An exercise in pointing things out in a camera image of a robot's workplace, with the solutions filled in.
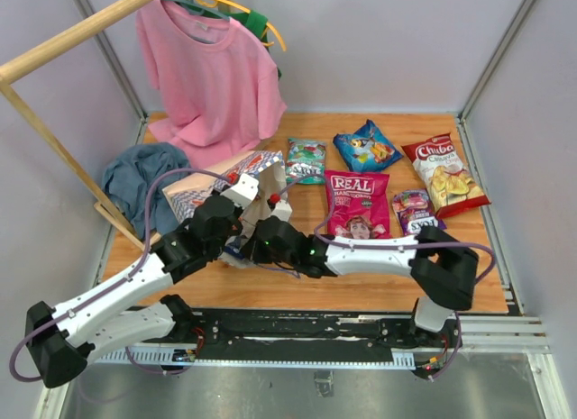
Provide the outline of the blue checkered paper bag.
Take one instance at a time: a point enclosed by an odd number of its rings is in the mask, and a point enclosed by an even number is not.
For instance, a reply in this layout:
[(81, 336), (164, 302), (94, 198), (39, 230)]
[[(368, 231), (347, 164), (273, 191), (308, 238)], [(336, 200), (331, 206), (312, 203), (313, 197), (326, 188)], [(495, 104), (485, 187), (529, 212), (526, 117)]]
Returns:
[(256, 223), (270, 217), (267, 200), (279, 194), (287, 185), (285, 162), (281, 151), (249, 150), (221, 161), (208, 168), (215, 177), (191, 174), (162, 189), (172, 212), (179, 222), (190, 218), (199, 205), (212, 194), (220, 194), (234, 185), (242, 173), (259, 180), (259, 193), (253, 202), (243, 209), (240, 221), (247, 241), (251, 238)]

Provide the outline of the green white snack pack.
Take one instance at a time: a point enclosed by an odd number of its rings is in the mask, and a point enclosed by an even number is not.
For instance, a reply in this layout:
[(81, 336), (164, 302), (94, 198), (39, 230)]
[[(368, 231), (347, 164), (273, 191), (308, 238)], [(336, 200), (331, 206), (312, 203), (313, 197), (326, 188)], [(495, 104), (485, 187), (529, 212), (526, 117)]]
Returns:
[(324, 184), (326, 144), (322, 141), (289, 138), (288, 145), (285, 162), (287, 182)]

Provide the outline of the pink snack bag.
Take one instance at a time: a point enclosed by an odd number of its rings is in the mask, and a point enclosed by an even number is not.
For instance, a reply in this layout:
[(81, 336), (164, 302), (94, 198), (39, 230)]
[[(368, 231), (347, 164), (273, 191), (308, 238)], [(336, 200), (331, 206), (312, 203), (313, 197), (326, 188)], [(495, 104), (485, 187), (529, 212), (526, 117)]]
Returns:
[(349, 239), (389, 239), (389, 175), (326, 170), (327, 232)]

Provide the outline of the blue snack bag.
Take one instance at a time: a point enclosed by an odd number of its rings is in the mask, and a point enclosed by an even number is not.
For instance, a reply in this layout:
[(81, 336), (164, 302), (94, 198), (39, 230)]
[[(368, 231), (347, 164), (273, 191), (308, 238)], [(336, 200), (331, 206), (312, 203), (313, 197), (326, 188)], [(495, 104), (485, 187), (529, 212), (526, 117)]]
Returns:
[(347, 168), (356, 173), (381, 172), (403, 157), (372, 120), (354, 133), (336, 134), (333, 144)]

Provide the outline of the pink purple snack pouch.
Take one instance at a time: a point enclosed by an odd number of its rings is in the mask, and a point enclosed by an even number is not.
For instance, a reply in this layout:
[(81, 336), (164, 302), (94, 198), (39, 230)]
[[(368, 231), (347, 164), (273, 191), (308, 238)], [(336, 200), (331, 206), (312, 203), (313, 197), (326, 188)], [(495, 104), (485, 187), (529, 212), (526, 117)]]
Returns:
[(446, 229), (445, 222), (436, 216), (433, 204), (424, 188), (409, 189), (394, 195), (392, 209), (404, 236), (419, 234), (424, 226)]

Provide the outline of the red Chuba chips bag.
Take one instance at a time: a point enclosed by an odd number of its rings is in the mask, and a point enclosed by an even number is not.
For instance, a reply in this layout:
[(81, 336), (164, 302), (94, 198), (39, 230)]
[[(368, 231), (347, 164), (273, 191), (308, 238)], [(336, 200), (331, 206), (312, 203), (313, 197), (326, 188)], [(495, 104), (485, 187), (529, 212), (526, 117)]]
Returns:
[(457, 153), (450, 133), (402, 146), (426, 186), (435, 214), (444, 219), (490, 200)]

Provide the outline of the blue white snack pack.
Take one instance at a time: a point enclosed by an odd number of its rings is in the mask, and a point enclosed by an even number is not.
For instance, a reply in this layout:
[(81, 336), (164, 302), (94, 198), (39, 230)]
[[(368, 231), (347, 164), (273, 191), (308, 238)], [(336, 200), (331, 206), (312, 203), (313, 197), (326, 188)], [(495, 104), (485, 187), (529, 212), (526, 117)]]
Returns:
[(219, 259), (223, 263), (238, 269), (246, 269), (250, 267), (250, 261), (248, 261), (241, 253), (241, 248), (246, 242), (247, 237), (245, 235), (234, 236), (224, 246), (223, 252)]

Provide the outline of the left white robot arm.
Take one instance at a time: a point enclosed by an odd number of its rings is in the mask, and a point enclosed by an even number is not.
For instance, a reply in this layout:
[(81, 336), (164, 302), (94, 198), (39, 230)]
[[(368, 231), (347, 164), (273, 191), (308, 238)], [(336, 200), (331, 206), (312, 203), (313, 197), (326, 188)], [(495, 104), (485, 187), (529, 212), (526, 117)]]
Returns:
[(77, 377), (103, 346), (97, 331), (126, 308), (216, 260), (227, 240), (242, 232), (239, 218), (247, 206), (230, 191), (211, 195), (124, 271), (60, 305), (32, 305), (26, 313), (24, 344), (39, 372), (37, 379), (55, 388)]

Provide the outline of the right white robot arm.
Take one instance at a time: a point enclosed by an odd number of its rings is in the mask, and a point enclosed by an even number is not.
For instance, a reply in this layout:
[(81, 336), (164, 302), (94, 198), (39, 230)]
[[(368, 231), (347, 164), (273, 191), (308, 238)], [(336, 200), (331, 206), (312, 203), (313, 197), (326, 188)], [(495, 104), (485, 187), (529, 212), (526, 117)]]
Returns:
[(309, 278), (371, 273), (413, 279), (424, 295), (416, 301), (408, 335), (420, 347), (439, 339), (448, 317), (472, 308), (479, 264), (470, 244), (434, 226), (396, 239), (352, 239), (305, 235), (276, 216), (257, 222), (242, 254)]

